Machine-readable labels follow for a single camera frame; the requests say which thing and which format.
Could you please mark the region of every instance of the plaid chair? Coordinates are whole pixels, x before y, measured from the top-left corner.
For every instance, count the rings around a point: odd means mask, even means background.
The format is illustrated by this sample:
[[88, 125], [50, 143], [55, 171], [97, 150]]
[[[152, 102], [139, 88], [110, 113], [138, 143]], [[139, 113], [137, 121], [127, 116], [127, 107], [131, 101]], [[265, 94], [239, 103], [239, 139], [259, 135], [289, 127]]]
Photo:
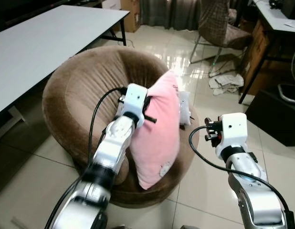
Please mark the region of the plaid chair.
[[[250, 44], [252, 39], [250, 33], [230, 24], [232, 20], [230, 14], [232, 14], [232, 11], [229, 9], [229, 2], [229, 0], [200, 0], [201, 14], [199, 21], [199, 37], [195, 42], [190, 57], [190, 63], [201, 62], [214, 57], [209, 73], [212, 72], [222, 48], [242, 50]], [[210, 42], [211, 45], [218, 46], [219, 50], [216, 56], [193, 61], [192, 58], [197, 45], [202, 44], [199, 43], [200, 37]]]
[[236, 9], [229, 9], [229, 24], [233, 25], [235, 20], [237, 19], [237, 10]]

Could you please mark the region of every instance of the papasan chair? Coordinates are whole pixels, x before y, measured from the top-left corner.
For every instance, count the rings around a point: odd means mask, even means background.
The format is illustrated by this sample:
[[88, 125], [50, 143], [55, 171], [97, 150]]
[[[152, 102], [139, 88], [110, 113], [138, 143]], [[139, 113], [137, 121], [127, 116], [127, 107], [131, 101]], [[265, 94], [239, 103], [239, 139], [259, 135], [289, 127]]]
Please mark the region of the papasan chair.
[[[121, 46], [105, 46], [82, 52], [63, 63], [49, 79], [42, 97], [47, 126], [57, 142], [71, 155], [81, 173], [87, 164], [88, 133], [93, 110], [110, 89], [136, 83], [151, 87], [167, 71], [152, 54]], [[102, 130], [113, 120], [118, 93], [110, 94], [100, 106], [93, 131], [96, 148]], [[168, 173], [148, 190], [138, 182], [129, 150], [116, 178], [111, 203], [125, 208], [143, 208], [166, 199], [181, 181], [194, 157], [188, 144], [190, 132], [199, 126], [190, 107], [191, 126], [180, 129], [180, 151]], [[198, 145], [199, 136], [194, 139]]]

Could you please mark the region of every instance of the pink pillow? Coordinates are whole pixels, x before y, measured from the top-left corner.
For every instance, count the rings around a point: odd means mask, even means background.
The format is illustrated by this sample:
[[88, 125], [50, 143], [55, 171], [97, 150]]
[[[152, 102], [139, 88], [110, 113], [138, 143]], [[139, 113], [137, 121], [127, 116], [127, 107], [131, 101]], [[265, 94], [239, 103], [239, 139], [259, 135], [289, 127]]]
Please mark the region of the pink pillow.
[[152, 98], [146, 115], [157, 122], [145, 120], [130, 144], [143, 189], [153, 186], [166, 174], [179, 152], [179, 98], [173, 71], [161, 76], [147, 94]]

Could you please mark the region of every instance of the white desk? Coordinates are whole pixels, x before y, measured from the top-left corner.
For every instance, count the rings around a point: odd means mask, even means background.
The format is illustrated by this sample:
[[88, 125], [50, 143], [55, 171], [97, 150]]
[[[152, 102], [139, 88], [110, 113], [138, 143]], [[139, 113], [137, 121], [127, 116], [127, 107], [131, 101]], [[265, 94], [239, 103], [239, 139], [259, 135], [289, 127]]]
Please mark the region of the white desk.
[[269, 25], [275, 31], [295, 32], [295, 29], [285, 25], [286, 22], [291, 21], [288, 19], [281, 10], [271, 9], [269, 0], [253, 0], [258, 7], [260, 13], [267, 20]]
[[0, 32], [0, 111], [128, 14], [63, 5]]
[[264, 17], [264, 19], [267, 21], [267, 23], [270, 25], [272, 31], [267, 31], [273, 33], [273, 37], [270, 40], [262, 59], [259, 61], [259, 64], [257, 68], [254, 71], [253, 77], [251, 78], [249, 84], [245, 87], [244, 92], [242, 96], [239, 99], [239, 103], [241, 104], [249, 92], [254, 80], [256, 79], [264, 60], [271, 60], [271, 61], [289, 61], [284, 58], [277, 58], [277, 57], [269, 57], [269, 51], [271, 50], [271, 47], [274, 45], [274, 42], [276, 39], [280, 39], [282, 37], [287, 38], [289, 35], [295, 36], [295, 28], [292, 28], [290, 26], [285, 25], [286, 22], [292, 21], [291, 19], [288, 19], [281, 10], [275, 10], [271, 9], [269, 5], [269, 0], [253, 0], [258, 7], [260, 14]]

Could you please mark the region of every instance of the black cabinet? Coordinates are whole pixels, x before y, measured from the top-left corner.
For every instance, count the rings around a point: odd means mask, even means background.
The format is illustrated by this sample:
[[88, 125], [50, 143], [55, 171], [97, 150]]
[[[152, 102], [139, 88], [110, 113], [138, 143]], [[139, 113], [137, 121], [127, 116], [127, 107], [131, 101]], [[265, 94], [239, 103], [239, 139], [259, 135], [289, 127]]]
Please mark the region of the black cabinet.
[[246, 115], [285, 146], [295, 146], [295, 105], [281, 99], [277, 87], [259, 91]]

